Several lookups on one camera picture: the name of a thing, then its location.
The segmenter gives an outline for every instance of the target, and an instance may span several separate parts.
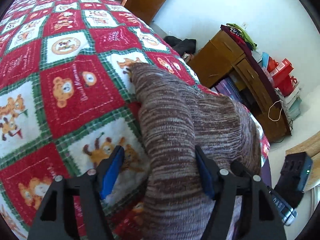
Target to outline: checkered blanket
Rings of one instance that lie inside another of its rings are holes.
[[[116,145],[125,149],[125,165],[103,209],[118,239],[141,238],[149,163],[132,62],[155,64],[211,93],[169,45],[114,0],[16,0],[0,22],[0,213],[19,239],[26,239],[55,176],[83,174]],[[264,161],[262,130],[261,138]],[[77,198],[75,208],[85,238]]]

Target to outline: floor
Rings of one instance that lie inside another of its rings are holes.
[[[320,86],[302,99],[301,115],[293,121],[292,136],[287,137],[281,143],[273,143],[269,152],[271,167],[272,187],[280,177],[280,171],[284,163],[285,151],[313,136],[320,130]],[[297,208],[298,217],[292,226],[285,227],[288,240],[294,240],[308,222],[311,214],[311,191],[303,197]]]

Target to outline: white cable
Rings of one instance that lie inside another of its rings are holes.
[[[269,107],[269,111],[268,111],[268,118],[269,118],[271,121],[274,121],[274,122],[279,121],[280,118],[281,118],[281,111],[282,111],[282,109],[283,109],[282,103],[281,103],[281,110],[280,110],[280,114],[279,114],[279,119],[278,119],[278,120],[273,120],[273,119],[271,119],[270,116],[269,116],[269,114],[270,114],[270,109],[271,109],[271,107],[273,107],[273,106],[274,106],[276,103],[278,103],[278,102],[281,102],[281,100],[278,100],[278,101],[276,101],[275,103],[273,103],[273,105]]]

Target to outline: wall outlet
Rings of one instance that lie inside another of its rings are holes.
[[[244,23],[241,25],[241,28],[245,30],[245,29],[248,27],[248,25],[249,25],[248,23],[244,22]]]

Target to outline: brown striped sweater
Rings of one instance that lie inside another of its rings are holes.
[[[259,174],[256,126],[241,104],[205,94],[155,66],[133,65],[132,82],[142,104],[139,121],[151,165],[144,199],[144,239],[200,239],[214,201],[202,191],[195,145],[220,168],[230,170],[230,163],[237,159]],[[238,197],[229,239],[240,209]]]

